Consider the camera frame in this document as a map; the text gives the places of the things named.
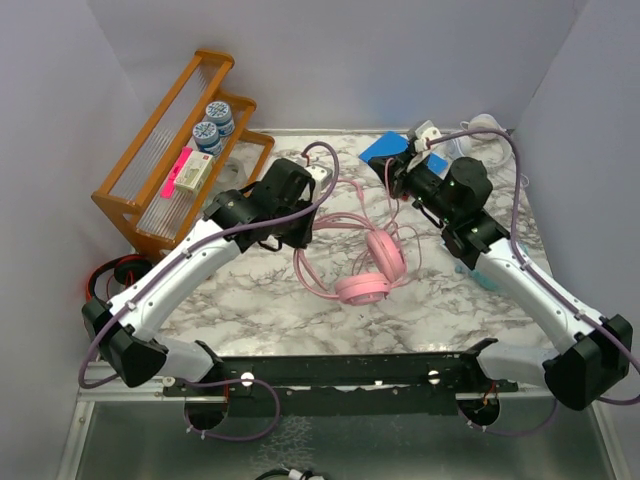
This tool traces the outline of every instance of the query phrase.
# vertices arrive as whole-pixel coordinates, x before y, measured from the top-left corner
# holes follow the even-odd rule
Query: wooden shelf
[[[202,204],[234,149],[253,144],[258,150],[243,163],[254,161],[249,182],[255,181],[273,147],[273,138],[247,130],[256,103],[220,88],[233,67],[233,57],[198,50],[165,98],[149,117],[129,148],[109,173],[93,201],[137,251],[159,260],[191,229]],[[223,139],[223,151],[197,196],[174,192],[160,196],[161,187],[182,147],[191,139],[193,126],[204,118],[206,106],[227,102],[233,111],[235,130]]]

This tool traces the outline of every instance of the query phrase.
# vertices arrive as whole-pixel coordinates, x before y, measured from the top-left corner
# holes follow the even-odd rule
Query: white marble tabletop
[[[374,135],[280,136],[270,160],[297,158],[314,140],[331,144],[340,157],[341,176],[365,188],[368,212],[382,224],[387,203],[382,185],[358,155]],[[497,145],[476,148],[474,157],[488,166],[494,191],[486,209],[509,225],[515,179],[513,161],[492,167],[501,157]],[[320,164],[331,166],[323,149],[312,150]],[[519,238],[531,257],[548,265],[526,199],[520,206]],[[360,207],[353,187],[339,183],[322,212]],[[489,292],[467,274],[456,273],[456,261],[442,247],[438,230],[410,204],[403,203],[400,224],[421,235],[423,264],[419,271],[417,243],[405,244],[410,275],[415,280],[395,289],[388,299],[353,307],[324,300],[306,291],[296,279],[292,250],[271,253],[258,247],[220,269],[203,283],[165,323],[163,334],[203,340],[220,355],[303,355],[450,351],[486,337],[516,345],[546,346],[542,330],[511,299]],[[410,230],[404,232],[409,237]],[[348,275],[353,259],[364,249],[364,234],[354,230],[323,230],[314,234],[307,257],[325,283]]]

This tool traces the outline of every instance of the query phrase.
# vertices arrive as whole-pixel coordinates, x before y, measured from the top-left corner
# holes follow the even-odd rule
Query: white wall
[[[586,0],[87,0],[150,112],[193,51],[269,128],[515,126]]]
[[[144,120],[83,0],[0,6],[0,478],[56,474],[98,262],[126,250],[89,195]]]
[[[640,2],[591,0],[517,129],[554,275],[640,330]],[[635,335],[636,355],[639,341]],[[640,391],[636,373],[616,390]],[[640,478],[638,407],[615,408]]]

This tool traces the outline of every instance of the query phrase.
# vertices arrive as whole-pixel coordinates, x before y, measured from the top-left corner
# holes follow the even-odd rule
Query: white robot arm
[[[411,140],[407,151],[390,164],[391,195],[408,194],[415,199],[415,207],[424,206],[440,218],[448,250],[500,285],[542,327],[554,346],[513,347],[492,339],[479,349],[477,365],[489,379],[546,386],[566,406],[585,408],[626,376],[629,362],[582,317],[595,319],[627,348],[631,346],[631,326],[619,315],[605,318],[557,284],[524,252],[513,250],[508,232],[483,209],[492,185],[481,162],[459,158],[442,180],[422,161],[409,168],[416,158],[416,141]],[[369,164],[384,178],[386,162],[387,158],[373,158]],[[276,160],[248,197],[235,190],[216,197],[204,219],[142,280],[108,304],[94,298],[83,307],[87,330],[128,386],[138,386],[154,375],[191,382],[209,378],[219,360],[215,353],[202,342],[159,336],[162,324],[205,278],[249,246],[258,243],[272,250],[263,243],[269,236],[275,237],[279,246],[306,246],[311,241],[315,210],[277,227],[231,232],[239,224],[264,223],[308,210],[330,175],[320,167],[304,169],[289,160]],[[570,299],[570,307],[548,287]]]
[[[218,361],[215,353],[202,342],[159,335],[163,323],[207,277],[251,245],[271,250],[264,242],[273,236],[279,247],[306,246],[315,217],[313,202],[331,178],[328,168],[276,160],[250,195],[238,190],[218,195],[187,237],[141,280],[108,303],[94,297],[84,305],[87,331],[129,387],[154,375],[192,382],[205,378]],[[291,220],[278,220],[285,217]],[[259,222],[261,228],[238,228]]]

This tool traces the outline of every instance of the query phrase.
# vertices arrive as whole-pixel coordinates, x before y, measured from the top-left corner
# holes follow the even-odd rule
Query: black bracket
[[[457,393],[484,394],[491,380],[482,373],[475,351],[390,355],[318,355],[286,357],[225,357],[218,378],[238,379],[245,372],[274,387],[283,415],[388,415],[429,413],[456,415]],[[502,381],[501,392],[517,390]],[[177,382],[164,389],[167,397],[225,395],[223,387],[199,388]],[[260,385],[230,385],[229,416],[273,414],[273,399]],[[202,402],[198,410],[202,412]],[[207,403],[226,411],[225,402]]]

